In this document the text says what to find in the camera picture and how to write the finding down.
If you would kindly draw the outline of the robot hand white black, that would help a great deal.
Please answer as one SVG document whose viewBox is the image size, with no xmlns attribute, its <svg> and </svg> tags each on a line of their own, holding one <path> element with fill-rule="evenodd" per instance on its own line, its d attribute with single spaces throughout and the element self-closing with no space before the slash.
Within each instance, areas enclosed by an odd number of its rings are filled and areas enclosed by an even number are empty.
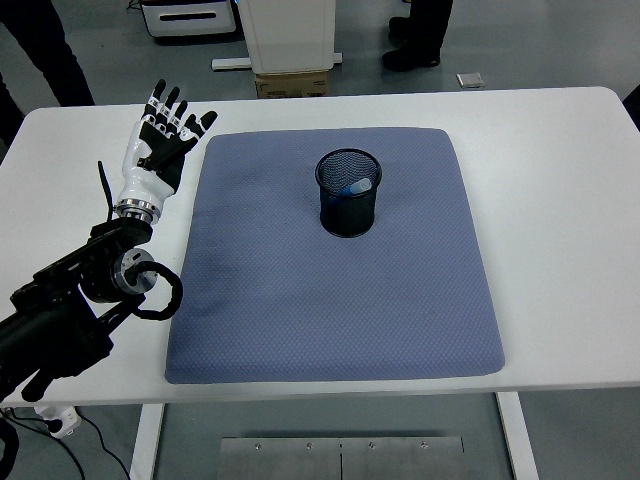
<svg viewBox="0 0 640 480">
<path fill-rule="evenodd" d="M 179 188 L 187 154 L 217 119 L 214 111 L 186 115 L 188 102 L 178 99 L 180 89 L 165 89 L 166 81 L 159 80 L 131 132 L 122 169 L 125 186 L 116 203 L 120 209 L 135 205 L 159 215 Z"/>
</svg>

